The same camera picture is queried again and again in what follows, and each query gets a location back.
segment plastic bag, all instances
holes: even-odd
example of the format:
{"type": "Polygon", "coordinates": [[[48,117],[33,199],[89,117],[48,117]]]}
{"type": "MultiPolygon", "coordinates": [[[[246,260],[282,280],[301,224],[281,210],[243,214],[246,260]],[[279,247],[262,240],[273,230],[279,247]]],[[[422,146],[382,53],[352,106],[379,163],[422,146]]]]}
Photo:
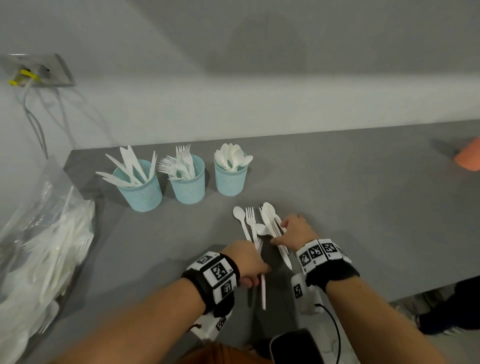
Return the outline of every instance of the plastic bag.
{"type": "Polygon", "coordinates": [[[84,200],[49,159],[0,232],[0,363],[12,362],[12,342],[48,324],[42,322],[48,305],[65,291],[88,253],[94,213],[95,203],[84,200]]]}

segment gray table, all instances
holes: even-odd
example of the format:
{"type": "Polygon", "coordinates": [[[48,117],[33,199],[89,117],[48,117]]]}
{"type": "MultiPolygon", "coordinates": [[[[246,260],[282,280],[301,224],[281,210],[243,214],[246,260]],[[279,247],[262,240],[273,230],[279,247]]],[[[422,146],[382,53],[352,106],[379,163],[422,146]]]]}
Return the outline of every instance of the gray table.
{"type": "MultiPolygon", "coordinates": [[[[280,216],[304,214],[388,301],[480,275],[480,173],[451,159],[478,134],[479,121],[463,121],[229,140],[254,156],[237,197],[222,196],[215,187],[213,152],[225,141],[194,142],[192,152],[204,159],[207,172],[203,201],[180,204],[159,174],[164,198],[147,213],[131,210],[115,187],[95,175],[113,171],[105,153],[120,159],[118,148],[72,151],[65,170],[85,198],[97,201],[100,235],[61,319],[29,362],[78,340],[102,312],[173,281],[206,249],[242,238],[235,205],[268,201],[280,216]]],[[[149,160],[154,150],[172,155],[174,145],[134,150],[149,160]]],[[[267,312],[290,312],[291,273],[275,249],[267,246],[264,259],[276,271],[267,279],[267,312]]],[[[238,345],[252,328],[268,335],[298,324],[290,316],[265,328],[268,314],[253,315],[244,291],[236,299],[224,342],[238,345]]],[[[179,350],[191,344],[184,339],[179,350]]]]}

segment hand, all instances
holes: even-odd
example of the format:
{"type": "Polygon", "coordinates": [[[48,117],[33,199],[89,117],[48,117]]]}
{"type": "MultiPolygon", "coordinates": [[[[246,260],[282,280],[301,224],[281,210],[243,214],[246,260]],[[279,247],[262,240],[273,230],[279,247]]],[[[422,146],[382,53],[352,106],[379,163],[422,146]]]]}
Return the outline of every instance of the hand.
{"type": "Polygon", "coordinates": [[[232,258],[240,271],[240,283],[247,288],[258,286],[258,275],[269,273],[270,266],[264,263],[255,245],[247,240],[237,240],[222,250],[222,253],[232,258]]]}
{"type": "Polygon", "coordinates": [[[282,236],[273,238],[271,243],[274,245],[284,245],[295,252],[301,249],[306,243],[320,238],[308,224],[307,220],[300,215],[288,215],[280,226],[287,228],[287,232],[282,236]]]}

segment wall outlet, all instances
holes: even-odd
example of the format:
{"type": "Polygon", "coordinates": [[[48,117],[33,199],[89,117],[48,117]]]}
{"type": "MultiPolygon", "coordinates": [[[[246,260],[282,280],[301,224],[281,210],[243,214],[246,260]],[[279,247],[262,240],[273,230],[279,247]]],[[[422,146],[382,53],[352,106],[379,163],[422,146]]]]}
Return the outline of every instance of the wall outlet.
{"type": "MultiPolygon", "coordinates": [[[[8,54],[2,57],[4,69],[12,78],[21,69],[35,73],[40,82],[33,87],[69,87],[75,86],[73,76],[65,61],[57,53],[50,54],[8,54]]],[[[19,81],[19,86],[25,86],[28,79],[19,81]]]]}

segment light blue cup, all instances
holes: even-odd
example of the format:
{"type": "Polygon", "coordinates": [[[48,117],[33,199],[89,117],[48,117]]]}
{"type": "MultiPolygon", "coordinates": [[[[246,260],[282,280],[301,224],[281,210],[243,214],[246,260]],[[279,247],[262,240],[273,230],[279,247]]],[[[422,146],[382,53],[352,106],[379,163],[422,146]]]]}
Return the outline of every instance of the light blue cup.
{"type": "Polygon", "coordinates": [[[224,196],[236,196],[243,190],[248,165],[239,167],[236,172],[229,172],[220,167],[215,159],[216,189],[224,196]]]}
{"type": "MultiPolygon", "coordinates": [[[[151,162],[148,160],[139,159],[138,162],[145,172],[145,175],[148,176],[150,173],[151,162]]],[[[140,181],[143,182],[143,178],[140,177],[140,173],[134,168],[134,176],[140,181]]],[[[113,171],[115,177],[120,178],[122,181],[130,182],[130,177],[125,174],[120,168],[117,168],[113,171]]],[[[118,187],[119,191],[125,197],[125,200],[130,204],[130,206],[139,212],[146,212],[153,210],[157,207],[160,202],[162,202],[162,191],[160,190],[160,184],[158,183],[158,177],[155,176],[146,184],[138,187],[118,187]]]]}
{"type": "Polygon", "coordinates": [[[196,175],[193,180],[170,180],[177,200],[188,205],[200,202],[205,196],[205,163],[200,157],[193,154],[192,159],[196,175]]]}

